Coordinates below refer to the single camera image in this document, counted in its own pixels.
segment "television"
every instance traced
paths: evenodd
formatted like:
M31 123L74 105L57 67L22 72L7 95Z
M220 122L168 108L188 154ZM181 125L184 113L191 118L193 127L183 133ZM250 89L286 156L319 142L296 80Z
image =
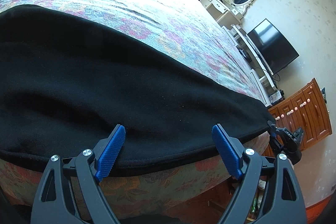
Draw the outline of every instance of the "television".
M262 61L270 70L271 75L287 67L299 56L289 41L265 19L248 34L254 44L256 52L261 55Z

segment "blue gripper pad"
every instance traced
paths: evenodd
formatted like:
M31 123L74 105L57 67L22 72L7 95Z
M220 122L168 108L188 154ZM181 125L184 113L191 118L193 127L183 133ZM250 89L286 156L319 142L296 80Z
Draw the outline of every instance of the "blue gripper pad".
M235 148L233 148L232 145L230 144L230 141L233 140L229 141L228 138L239 141L236 138L229 137L226 132L225 134L223 134L222 130L219 128L218 125L212 128L212 140L216 145L216 148L224 162L227 171L229 172L230 175L236 177L236 179L240 179L243 176L243 172L241 170L240 165L240 157L236 153ZM244 147L241 143L240 145L241 147L239 147L238 149L239 150L242 149L241 152L243 152Z
M119 126L103 153L97 160L97 172L95 174L95 178L99 182L110 174L112 166L124 144L125 135L125 128L123 126Z

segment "brown wooden dresser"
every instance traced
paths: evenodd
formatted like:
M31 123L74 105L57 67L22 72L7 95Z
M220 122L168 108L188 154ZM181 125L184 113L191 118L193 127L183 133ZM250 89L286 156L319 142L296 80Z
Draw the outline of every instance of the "brown wooden dresser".
M315 78L269 112L276 119L277 127L286 127L291 132L303 128L301 151L332 133L327 107ZM263 155L274 157L270 146Z

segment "bed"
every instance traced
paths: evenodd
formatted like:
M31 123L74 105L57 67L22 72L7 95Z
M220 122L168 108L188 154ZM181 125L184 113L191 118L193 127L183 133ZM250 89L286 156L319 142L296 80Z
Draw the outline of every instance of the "bed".
M231 39L198 0L0 0L0 12L35 4L119 30L227 88L262 99ZM246 143L262 153L268 134ZM41 173L0 160L0 186L12 204L32 205ZM164 213L229 177L219 156L136 177L107 177L101 188L118 218ZM79 186L73 178L74 191ZM76 199L83 219L84 201Z

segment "black blanket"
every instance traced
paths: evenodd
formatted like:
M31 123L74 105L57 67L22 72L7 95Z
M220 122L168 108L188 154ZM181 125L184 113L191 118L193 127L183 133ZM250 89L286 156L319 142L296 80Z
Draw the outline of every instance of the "black blanket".
M217 123L244 143L274 121L259 100L134 38L36 5L0 14L0 81L0 158L40 172L118 123L126 141L111 176L215 156Z

